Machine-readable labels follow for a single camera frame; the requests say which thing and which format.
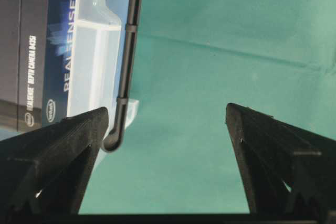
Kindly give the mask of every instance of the green cloth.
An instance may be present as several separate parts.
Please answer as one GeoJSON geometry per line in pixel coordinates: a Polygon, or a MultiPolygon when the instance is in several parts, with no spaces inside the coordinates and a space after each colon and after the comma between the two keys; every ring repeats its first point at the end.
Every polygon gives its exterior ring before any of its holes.
{"type": "Polygon", "coordinates": [[[139,114],[81,213],[248,212],[225,106],[336,138],[335,14],[335,0],[143,0],[139,114]]]}

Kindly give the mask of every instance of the clear plastic container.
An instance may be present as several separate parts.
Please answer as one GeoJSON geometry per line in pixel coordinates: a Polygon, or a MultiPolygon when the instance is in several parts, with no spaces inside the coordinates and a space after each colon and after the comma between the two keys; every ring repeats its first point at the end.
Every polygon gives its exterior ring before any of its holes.
{"type": "MultiPolygon", "coordinates": [[[[128,0],[76,0],[67,115],[105,106],[109,111],[106,135],[114,124],[127,11],[128,0]]],[[[126,127],[138,106],[138,101],[129,101],[126,127]]],[[[96,164],[104,156],[101,151],[96,164]]]]}

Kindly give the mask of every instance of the intel logo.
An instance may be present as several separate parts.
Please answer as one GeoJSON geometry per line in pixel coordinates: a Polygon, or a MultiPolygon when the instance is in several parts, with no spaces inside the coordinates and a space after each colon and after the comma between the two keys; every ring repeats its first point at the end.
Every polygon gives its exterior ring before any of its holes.
{"type": "Polygon", "coordinates": [[[25,114],[25,122],[26,122],[28,127],[33,127],[34,126],[34,117],[29,112],[27,112],[25,114]]]}
{"type": "Polygon", "coordinates": [[[56,103],[54,100],[50,99],[47,103],[47,120],[52,123],[55,119],[56,114],[56,103]]]}

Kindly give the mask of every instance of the cardboard box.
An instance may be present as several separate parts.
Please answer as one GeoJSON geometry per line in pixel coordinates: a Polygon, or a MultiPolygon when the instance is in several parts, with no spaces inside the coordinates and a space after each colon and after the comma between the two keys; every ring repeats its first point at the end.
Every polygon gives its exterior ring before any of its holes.
{"type": "Polygon", "coordinates": [[[0,0],[0,127],[66,117],[75,0],[0,0]]]}

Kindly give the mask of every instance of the realsense camera box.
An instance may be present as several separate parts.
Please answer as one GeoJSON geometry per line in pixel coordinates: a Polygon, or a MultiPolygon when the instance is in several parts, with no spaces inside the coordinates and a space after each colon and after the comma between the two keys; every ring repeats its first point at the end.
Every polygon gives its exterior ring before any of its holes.
{"type": "Polygon", "coordinates": [[[66,117],[76,0],[0,0],[0,126],[66,117]]]}

